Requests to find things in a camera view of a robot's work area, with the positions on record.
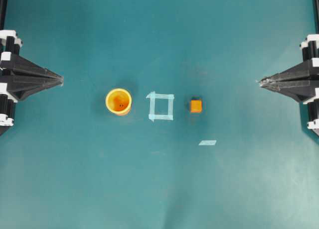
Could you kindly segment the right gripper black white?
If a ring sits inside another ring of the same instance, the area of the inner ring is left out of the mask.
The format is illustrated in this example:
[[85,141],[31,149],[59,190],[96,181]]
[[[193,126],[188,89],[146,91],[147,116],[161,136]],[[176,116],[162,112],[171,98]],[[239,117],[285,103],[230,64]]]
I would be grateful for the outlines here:
[[319,35],[310,34],[300,44],[302,63],[264,77],[261,88],[285,95],[308,107],[308,129],[319,128]]

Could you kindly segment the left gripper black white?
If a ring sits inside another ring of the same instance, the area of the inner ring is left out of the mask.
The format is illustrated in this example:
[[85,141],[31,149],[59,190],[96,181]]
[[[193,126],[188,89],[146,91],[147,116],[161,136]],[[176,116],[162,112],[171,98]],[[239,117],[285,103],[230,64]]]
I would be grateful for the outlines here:
[[[63,85],[63,77],[19,56],[23,41],[15,30],[0,31],[0,63],[10,62],[10,69],[0,67],[0,125],[13,126],[18,100]],[[13,77],[13,72],[36,77]]]

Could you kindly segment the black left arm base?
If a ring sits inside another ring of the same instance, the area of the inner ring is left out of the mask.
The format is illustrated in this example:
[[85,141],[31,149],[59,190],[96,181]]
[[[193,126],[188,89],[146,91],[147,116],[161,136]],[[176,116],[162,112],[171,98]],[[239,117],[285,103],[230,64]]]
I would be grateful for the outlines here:
[[5,132],[7,132],[11,126],[0,126],[0,135],[3,135]]

